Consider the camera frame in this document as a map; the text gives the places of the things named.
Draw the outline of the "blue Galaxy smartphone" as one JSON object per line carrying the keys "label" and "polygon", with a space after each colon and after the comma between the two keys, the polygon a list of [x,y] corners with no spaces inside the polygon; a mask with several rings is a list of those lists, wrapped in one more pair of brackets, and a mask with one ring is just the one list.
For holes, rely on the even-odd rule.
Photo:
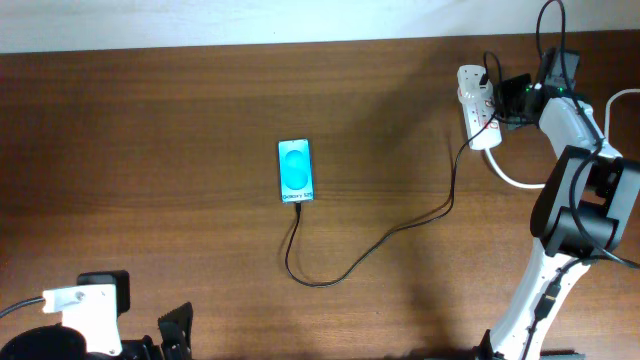
{"label": "blue Galaxy smartphone", "polygon": [[278,142],[280,192],[283,203],[314,199],[314,181],[308,139]]}

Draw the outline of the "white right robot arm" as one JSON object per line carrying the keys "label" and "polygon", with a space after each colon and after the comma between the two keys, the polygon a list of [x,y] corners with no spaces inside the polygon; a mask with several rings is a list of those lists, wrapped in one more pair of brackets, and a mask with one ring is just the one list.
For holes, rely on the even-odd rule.
{"label": "white right robot arm", "polygon": [[579,56],[550,48],[538,74],[491,83],[484,67],[459,68],[458,97],[472,149],[501,142],[499,124],[535,125],[557,162],[530,218],[529,263],[503,317],[483,336],[477,359],[540,359],[546,334],[576,282],[614,251],[639,194],[639,164],[613,148],[574,92]]}

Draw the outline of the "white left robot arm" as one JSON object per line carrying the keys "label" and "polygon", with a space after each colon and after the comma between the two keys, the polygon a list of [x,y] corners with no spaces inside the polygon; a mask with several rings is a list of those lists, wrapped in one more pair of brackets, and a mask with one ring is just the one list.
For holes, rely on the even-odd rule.
{"label": "white left robot arm", "polygon": [[1,349],[1,360],[191,360],[193,307],[186,302],[158,319],[162,343],[150,336],[121,343],[119,354],[89,351],[87,341],[76,330],[51,325],[26,331]]}

